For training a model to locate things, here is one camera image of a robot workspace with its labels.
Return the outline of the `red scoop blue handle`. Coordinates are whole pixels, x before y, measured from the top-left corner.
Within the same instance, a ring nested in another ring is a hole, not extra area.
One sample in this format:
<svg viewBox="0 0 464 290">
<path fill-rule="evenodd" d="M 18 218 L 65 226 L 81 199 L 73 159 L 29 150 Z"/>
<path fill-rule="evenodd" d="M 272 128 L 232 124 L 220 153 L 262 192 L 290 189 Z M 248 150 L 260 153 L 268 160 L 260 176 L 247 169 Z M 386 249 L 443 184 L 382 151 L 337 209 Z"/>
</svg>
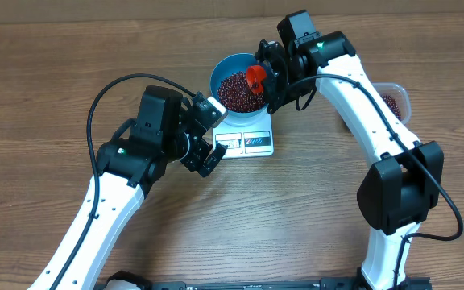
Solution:
<svg viewBox="0 0 464 290">
<path fill-rule="evenodd" d="M 252 65 L 246 70 L 246 81 L 253 94 L 263 92 L 262 81 L 267 78 L 267 73 L 261 65 Z"/>
</svg>

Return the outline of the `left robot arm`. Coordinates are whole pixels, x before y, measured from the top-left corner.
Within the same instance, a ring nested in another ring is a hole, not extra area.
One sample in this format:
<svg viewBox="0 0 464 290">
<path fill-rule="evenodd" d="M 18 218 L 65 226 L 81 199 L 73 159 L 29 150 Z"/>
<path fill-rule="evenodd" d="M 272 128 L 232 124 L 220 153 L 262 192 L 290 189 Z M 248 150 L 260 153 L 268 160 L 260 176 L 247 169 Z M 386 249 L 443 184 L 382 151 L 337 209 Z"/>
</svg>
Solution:
<svg viewBox="0 0 464 290">
<path fill-rule="evenodd" d="M 85 200 L 32 288 L 93 288 L 118 236 L 168 164 L 180 161 L 202 177 L 213 171 L 226 149 L 212 147 L 203 136 L 225 116 L 226 108 L 213 97 L 146 87 L 137 117 L 98 149 Z"/>
</svg>

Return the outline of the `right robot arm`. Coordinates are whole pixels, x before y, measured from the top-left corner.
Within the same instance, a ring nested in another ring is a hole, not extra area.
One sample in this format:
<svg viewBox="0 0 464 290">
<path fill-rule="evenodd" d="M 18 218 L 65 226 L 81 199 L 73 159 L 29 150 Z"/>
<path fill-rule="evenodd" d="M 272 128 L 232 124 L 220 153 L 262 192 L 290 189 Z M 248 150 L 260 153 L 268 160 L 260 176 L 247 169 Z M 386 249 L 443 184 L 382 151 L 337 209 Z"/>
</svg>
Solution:
<svg viewBox="0 0 464 290">
<path fill-rule="evenodd" d="M 428 278 L 404 269 L 411 241 L 441 194 L 444 155 L 435 142 L 422 143 L 391 111 L 364 72 L 346 36 L 316 30 L 308 11 L 287 15 L 277 26 L 280 42 L 263 40 L 255 53 L 272 76 L 260 82 L 267 111 L 315 93 L 337 110 L 369 167 L 357 191 L 370 227 L 367 255 L 352 289 L 430 289 Z"/>
</svg>

